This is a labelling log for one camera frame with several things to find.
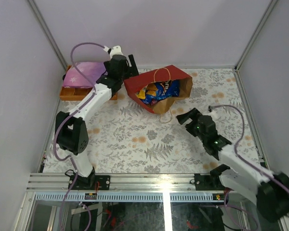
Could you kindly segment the yellow snack packet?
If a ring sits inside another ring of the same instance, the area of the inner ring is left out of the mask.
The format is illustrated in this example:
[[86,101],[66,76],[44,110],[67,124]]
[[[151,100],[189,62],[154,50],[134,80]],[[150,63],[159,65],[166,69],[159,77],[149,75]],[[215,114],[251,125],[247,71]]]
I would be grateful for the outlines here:
[[136,96],[137,98],[144,100],[147,96],[153,96],[155,97],[157,95],[157,86],[155,83],[148,84],[147,86],[143,87],[140,89],[137,93]]

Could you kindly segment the red paper bag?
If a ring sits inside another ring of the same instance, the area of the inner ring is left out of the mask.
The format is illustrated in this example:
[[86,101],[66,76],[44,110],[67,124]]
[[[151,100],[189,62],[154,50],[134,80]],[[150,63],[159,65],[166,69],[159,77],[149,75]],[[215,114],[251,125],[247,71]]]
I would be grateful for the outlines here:
[[124,81],[128,96],[150,113],[162,115],[178,100],[189,98],[192,77],[169,65]]

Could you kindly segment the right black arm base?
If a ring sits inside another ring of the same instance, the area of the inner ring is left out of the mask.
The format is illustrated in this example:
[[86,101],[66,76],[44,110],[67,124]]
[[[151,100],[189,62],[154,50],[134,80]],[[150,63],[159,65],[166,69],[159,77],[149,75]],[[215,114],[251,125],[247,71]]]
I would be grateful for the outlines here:
[[194,174],[194,178],[190,180],[190,184],[195,186],[197,191],[222,191],[224,186],[221,184],[217,176],[208,174]]

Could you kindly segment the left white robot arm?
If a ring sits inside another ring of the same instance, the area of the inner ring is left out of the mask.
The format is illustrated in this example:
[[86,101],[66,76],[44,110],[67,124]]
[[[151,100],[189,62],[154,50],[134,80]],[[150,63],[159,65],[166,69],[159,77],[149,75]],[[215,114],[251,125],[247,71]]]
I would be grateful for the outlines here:
[[55,119],[53,154],[58,161],[71,161],[74,170],[69,188],[73,190],[99,187],[86,150],[89,143],[87,123],[121,89],[124,80],[139,74],[132,54],[115,54],[104,66],[105,73],[96,80],[89,94],[69,112],[60,111]]

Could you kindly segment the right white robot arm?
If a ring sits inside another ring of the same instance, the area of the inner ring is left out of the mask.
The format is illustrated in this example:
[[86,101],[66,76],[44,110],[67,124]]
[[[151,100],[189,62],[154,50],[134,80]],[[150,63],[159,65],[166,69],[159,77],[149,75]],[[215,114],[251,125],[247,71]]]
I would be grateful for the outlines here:
[[221,162],[210,172],[212,188],[236,191],[256,205],[269,222],[289,213],[289,177],[285,173],[274,173],[241,156],[237,152],[238,144],[218,133],[211,114],[203,115],[193,108],[176,118],[189,134],[201,140],[207,154]]

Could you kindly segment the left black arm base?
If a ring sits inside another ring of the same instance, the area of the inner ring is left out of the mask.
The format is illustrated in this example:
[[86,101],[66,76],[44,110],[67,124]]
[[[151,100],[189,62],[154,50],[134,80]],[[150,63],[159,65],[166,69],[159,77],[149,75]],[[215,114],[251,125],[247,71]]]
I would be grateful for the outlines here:
[[108,191],[110,182],[110,175],[78,176],[71,190]]

